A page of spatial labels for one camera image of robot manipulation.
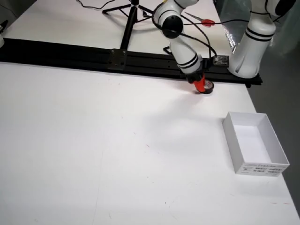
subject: white robotic arm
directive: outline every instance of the white robotic arm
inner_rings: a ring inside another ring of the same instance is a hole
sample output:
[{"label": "white robotic arm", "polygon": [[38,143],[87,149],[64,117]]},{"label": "white robotic arm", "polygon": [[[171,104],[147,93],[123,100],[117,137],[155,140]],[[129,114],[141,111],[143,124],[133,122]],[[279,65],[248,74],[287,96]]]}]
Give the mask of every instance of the white robotic arm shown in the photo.
[{"label": "white robotic arm", "polygon": [[283,16],[296,0],[251,0],[251,18],[245,34],[229,58],[228,70],[242,78],[255,77],[276,26],[270,15]]},{"label": "white robotic arm", "polygon": [[163,35],[170,41],[170,50],[178,63],[178,67],[187,76],[189,83],[193,83],[201,93],[209,94],[213,90],[213,83],[206,81],[202,68],[202,57],[191,46],[184,33],[181,19],[182,11],[196,4],[199,0],[168,0],[162,4],[154,14],[154,22],[161,26]]},{"label": "white robotic arm", "polygon": [[[191,47],[188,38],[180,36],[184,33],[181,19],[182,11],[196,4],[199,0],[168,0],[154,14],[154,21],[161,26],[162,33],[170,41],[170,50],[179,68],[187,75],[190,83],[194,83],[200,92],[206,92],[203,85],[202,57]],[[251,18],[241,43],[236,46],[230,56],[228,70],[242,78],[255,77],[260,68],[261,59],[268,47],[276,26],[270,15],[283,16],[294,5],[296,0],[251,0]]]}]

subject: white tabletop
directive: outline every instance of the white tabletop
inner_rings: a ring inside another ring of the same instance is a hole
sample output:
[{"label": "white tabletop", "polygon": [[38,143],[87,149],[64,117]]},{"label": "white tabletop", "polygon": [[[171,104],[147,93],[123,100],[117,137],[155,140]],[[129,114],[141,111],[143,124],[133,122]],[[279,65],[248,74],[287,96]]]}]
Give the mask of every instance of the white tabletop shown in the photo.
[{"label": "white tabletop", "polygon": [[[91,21],[108,20],[72,2],[37,1],[6,37],[119,46],[121,31],[98,31]],[[217,21],[201,4],[213,8],[202,0],[189,11]],[[225,43],[213,29],[212,41]],[[139,46],[160,51],[130,50]],[[0,72],[0,224],[300,223],[282,176],[234,173],[222,119],[255,112],[243,85],[216,83],[205,96],[167,79],[5,63]]]}]

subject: black cable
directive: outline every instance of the black cable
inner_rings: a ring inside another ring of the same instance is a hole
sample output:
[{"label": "black cable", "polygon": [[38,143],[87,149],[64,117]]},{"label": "black cable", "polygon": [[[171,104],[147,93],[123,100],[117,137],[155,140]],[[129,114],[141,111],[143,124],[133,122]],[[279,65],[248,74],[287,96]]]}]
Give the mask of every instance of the black cable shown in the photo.
[{"label": "black cable", "polygon": [[98,7],[93,7],[93,6],[85,6],[80,0],[76,0],[77,2],[80,3],[80,5],[83,7],[83,8],[92,8],[92,9],[97,9],[97,10],[101,10],[103,9],[107,4],[113,2],[113,1],[116,1],[116,0],[110,0],[108,1],[107,3],[105,3],[102,7],[98,8]]},{"label": "black cable", "polygon": [[187,21],[189,21],[190,23],[192,23],[206,38],[208,45],[210,46],[209,48],[209,56],[211,59],[211,45],[210,45],[210,39],[208,38],[208,36],[204,33],[204,31],[202,29],[200,29],[200,27],[198,27],[193,21],[191,21],[190,19],[186,18],[185,16],[181,15],[182,18],[186,19]]},{"label": "black cable", "polygon": [[17,15],[11,9],[9,9],[9,8],[1,5],[1,4],[0,4],[0,6],[3,7],[3,8],[5,8],[5,9],[7,9],[8,11],[10,11],[17,18]]},{"label": "black cable", "polygon": [[[254,14],[259,14],[259,15],[270,15],[270,13],[257,13],[257,12],[253,12],[253,11],[250,11],[250,13],[254,13]],[[282,18],[283,16],[285,15],[281,15],[280,17],[278,17],[276,20],[273,20],[273,22],[278,22],[278,20],[280,18]],[[235,22],[235,21],[240,21],[240,22],[249,22],[249,20],[243,20],[243,19],[233,19],[233,20],[227,20],[227,21],[224,21],[224,22],[214,22],[214,23],[211,23],[211,22],[196,22],[196,23],[188,23],[188,24],[184,24],[185,26],[189,26],[189,25],[201,25],[201,24],[211,24],[211,25],[219,25],[219,24],[223,24],[223,23],[229,23],[229,22]]]}]

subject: open white box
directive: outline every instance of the open white box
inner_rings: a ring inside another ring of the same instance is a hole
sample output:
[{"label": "open white box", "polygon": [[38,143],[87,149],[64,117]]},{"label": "open white box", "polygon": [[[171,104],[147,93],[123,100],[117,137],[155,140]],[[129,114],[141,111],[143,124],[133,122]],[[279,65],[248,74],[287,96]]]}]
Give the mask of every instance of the open white box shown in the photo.
[{"label": "open white box", "polygon": [[229,112],[223,127],[237,174],[277,177],[289,166],[266,114]]}]

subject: gray floor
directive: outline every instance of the gray floor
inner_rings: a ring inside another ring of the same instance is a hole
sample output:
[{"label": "gray floor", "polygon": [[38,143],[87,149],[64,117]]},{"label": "gray floor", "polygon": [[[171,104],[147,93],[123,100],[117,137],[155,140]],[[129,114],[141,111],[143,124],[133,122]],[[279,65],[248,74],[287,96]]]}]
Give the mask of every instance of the gray floor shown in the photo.
[{"label": "gray floor", "polygon": [[[228,0],[217,6],[221,21],[249,19],[249,0]],[[254,106],[259,113],[267,113],[291,166],[284,172],[298,213],[300,212],[300,45],[299,11],[297,1],[289,15],[277,24],[277,32],[268,48],[260,74],[262,86],[249,89]],[[227,37],[231,43],[238,43],[247,23],[227,23]]]}]

